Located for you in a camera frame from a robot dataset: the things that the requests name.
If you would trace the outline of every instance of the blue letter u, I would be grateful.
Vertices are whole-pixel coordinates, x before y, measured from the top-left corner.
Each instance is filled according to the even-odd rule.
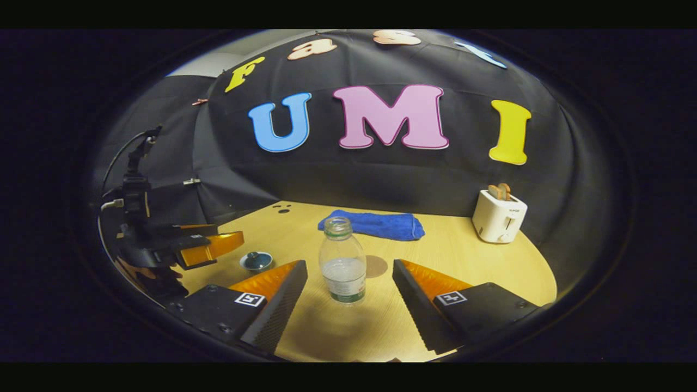
[[[265,103],[250,110],[249,117],[254,126],[256,143],[266,151],[281,153],[297,149],[305,143],[309,135],[309,121],[307,120],[307,105],[305,104],[312,94],[297,93],[287,96],[281,104],[291,110],[291,133],[284,137],[278,137],[273,132],[271,112],[276,107],[272,103]]]

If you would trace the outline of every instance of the blue towel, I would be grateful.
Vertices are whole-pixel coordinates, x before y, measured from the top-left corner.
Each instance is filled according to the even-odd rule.
[[[368,234],[399,241],[412,241],[424,236],[424,227],[414,215],[398,213],[394,215],[378,215],[376,213],[350,213],[342,210],[332,212],[324,218],[317,228],[324,230],[324,221],[335,216],[345,216],[351,221],[353,232]]]

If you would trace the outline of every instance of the pink letter m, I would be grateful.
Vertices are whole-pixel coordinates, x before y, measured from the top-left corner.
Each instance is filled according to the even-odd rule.
[[[409,131],[401,142],[412,149],[440,150],[448,146],[443,136],[438,98],[443,89],[426,84],[410,84],[399,94],[395,105],[390,107],[366,86],[338,89],[334,97],[344,103],[346,136],[339,145],[345,149],[364,149],[373,144],[366,135],[363,120],[368,121],[380,141],[391,146],[399,129],[409,120]]]

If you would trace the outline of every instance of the bottle label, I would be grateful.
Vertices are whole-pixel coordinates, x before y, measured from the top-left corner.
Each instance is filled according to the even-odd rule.
[[[335,259],[322,268],[324,280],[339,302],[356,302],[365,295],[365,264],[357,259]]]

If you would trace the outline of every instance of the wooden table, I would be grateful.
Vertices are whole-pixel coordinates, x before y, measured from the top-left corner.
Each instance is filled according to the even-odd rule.
[[[239,260],[252,251],[269,252],[275,266],[304,259],[307,283],[275,355],[311,362],[394,358],[421,362],[439,357],[426,350],[392,280],[394,259],[415,262],[472,285],[494,282],[537,306],[556,298],[549,265],[522,232],[509,244],[490,244],[479,239],[470,218],[414,214],[426,232],[417,241],[355,234],[368,255],[366,297],[356,306],[340,304],[330,298],[318,265],[324,234],[317,224],[336,209],[398,213],[278,202],[220,226],[221,233],[242,230],[244,245],[219,257],[217,264],[189,271],[176,267],[183,274],[181,282],[192,293],[209,284],[233,285],[250,276]]]

